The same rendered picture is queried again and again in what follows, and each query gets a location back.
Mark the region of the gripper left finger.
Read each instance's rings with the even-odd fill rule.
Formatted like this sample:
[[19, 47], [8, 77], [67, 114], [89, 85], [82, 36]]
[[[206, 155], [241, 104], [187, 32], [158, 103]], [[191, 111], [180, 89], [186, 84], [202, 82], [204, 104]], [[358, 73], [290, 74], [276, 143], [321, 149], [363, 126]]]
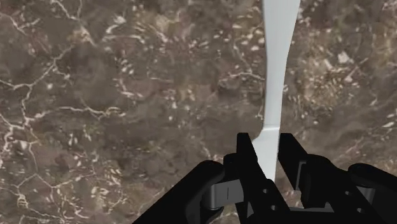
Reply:
[[235, 205], [240, 224], [286, 224], [290, 209], [258, 164], [247, 133], [223, 162], [205, 160], [158, 199], [133, 224], [210, 224]]

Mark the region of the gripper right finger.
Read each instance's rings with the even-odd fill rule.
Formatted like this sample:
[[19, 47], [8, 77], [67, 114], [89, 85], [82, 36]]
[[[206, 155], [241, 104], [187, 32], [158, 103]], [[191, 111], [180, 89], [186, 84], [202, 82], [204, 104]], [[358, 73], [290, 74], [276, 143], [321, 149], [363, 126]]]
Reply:
[[397, 176], [369, 164], [343, 170], [326, 157], [307, 153], [282, 133], [278, 160], [303, 207], [290, 218], [301, 224], [397, 224]]

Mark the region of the white utensil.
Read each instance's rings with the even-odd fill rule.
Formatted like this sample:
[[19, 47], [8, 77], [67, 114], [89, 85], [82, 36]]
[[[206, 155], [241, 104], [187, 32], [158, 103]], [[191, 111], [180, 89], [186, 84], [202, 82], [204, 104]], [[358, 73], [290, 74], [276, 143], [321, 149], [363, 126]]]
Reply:
[[301, 0], [261, 0], [261, 3], [266, 53], [265, 104], [263, 125], [253, 146], [266, 178], [274, 180], [286, 64]]

